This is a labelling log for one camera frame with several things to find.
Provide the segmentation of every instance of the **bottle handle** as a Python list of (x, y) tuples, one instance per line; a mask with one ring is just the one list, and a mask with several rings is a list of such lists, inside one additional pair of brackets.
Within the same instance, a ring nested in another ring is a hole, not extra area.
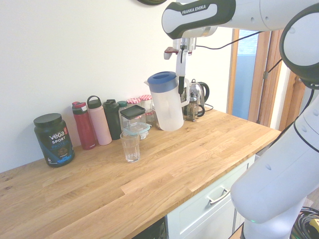
[(89, 98), (88, 98), (88, 100), (87, 100), (87, 104), (89, 105), (89, 101), (90, 101), (90, 99), (92, 99), (93, 97), (96, 97), (96, 98), (98, 98), (99, 100), (100, 100), (100, 98), (99, 97), (97, 97), (97, 96), (90, 96)]

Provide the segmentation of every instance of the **protein powder container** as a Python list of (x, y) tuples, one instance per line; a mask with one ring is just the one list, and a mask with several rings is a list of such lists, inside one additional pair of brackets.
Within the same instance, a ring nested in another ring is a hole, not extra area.
[(36, 118), (33, 123), (46, 163), (57, 168), (71, 162), (75, 154), (62, 116), (57, 113), (47, 114)]

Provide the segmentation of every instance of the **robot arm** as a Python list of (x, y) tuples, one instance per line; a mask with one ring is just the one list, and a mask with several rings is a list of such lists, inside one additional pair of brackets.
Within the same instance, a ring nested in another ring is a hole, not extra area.
[[(308, 87), (319, 89), (319, 0), (171, 3), (162, 20), (164, 31), (172, 39), (181, 37), (179, 44), (175, 44), (178, 51), (189, 50), (184, 43), (204, 35), (209, 26), (248, 30), (285, 28), (280, 41), (283, 61)], [(318, 122), (319, 96), (234, 183), (231, 197), (237, 211), (246, 219), (246, 239), (289, 238), (305, 197), (319, 186)]]
[(173, 50), (165, 59), (177, 54), (176, 75), (179, 93), (183, 92), (186, 63), (196, 49), (196, 37), (212, 35), (217, 26), (268, 31), (283, 29), (301, 10), (318, 0), (177, 0), (162, 15), (165, 33), (174, 40)]

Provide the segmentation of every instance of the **drawer handle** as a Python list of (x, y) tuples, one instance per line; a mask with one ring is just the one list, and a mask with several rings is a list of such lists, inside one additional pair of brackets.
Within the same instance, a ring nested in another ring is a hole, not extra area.
[(230, 193), (230, 189), (226, 189), (224, 188), (223, 193), (225, 192), (225, 194), (223, 194), (221, 197), (217, 198), (216, 200), (211, 199), (210, 197), (207, 196), (207, 198), (209, 199), (209, 203), (210, 205), (214, 205), (215, 203), (220, 202), (221, 200), (223, 200), (224, 198), (227, 197), (227, 195)]

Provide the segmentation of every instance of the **plastic pitcher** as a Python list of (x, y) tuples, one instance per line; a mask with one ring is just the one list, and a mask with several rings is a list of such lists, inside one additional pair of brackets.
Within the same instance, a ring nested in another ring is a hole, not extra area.
[(159, 126), (165, 131), (174, 131), (184, 124), (182, 107), (189, 104), (189, 81), (185, 79), (187, 99), (180, 102), (177, 77), (174, 72), (160, 72), (149, 77), (145, 84), (150, 87)]

